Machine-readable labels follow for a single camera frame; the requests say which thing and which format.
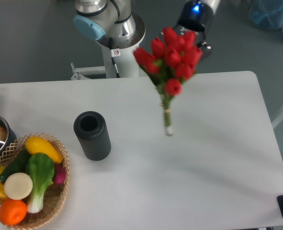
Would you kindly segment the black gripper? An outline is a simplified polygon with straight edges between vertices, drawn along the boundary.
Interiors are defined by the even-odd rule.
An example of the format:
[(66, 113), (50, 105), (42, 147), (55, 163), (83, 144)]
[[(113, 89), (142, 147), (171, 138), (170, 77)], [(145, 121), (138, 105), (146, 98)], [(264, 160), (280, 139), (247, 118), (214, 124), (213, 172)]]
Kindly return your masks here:
[(206, 59), (212, 47), (206, 41), (208, 30), (213, 20), (213, 8), (204, 0), (189, 0), (184, 4), (180, 17), (174, 26), (177, 35), (192, 31), (196, 38), (194, 44), (203, 52), (201, 59)]

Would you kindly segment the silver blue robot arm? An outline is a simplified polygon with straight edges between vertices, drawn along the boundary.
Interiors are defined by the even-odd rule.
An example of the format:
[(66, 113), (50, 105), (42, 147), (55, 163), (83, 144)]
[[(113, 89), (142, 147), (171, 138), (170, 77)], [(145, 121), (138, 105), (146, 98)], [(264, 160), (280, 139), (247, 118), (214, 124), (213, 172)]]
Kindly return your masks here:
[[(195, 32), (195, 44), (207, 58), (212, 47), (206, 42), (218, 0), (188, 0), (173, 27), (177, 35)], [(131, 11), (130, 0), (77, 0), (73, 18), (77, 30), (89, 39), (96, 40), (108, 49), (125, 49), (138, 45), (145, 36), (145, 24)]]

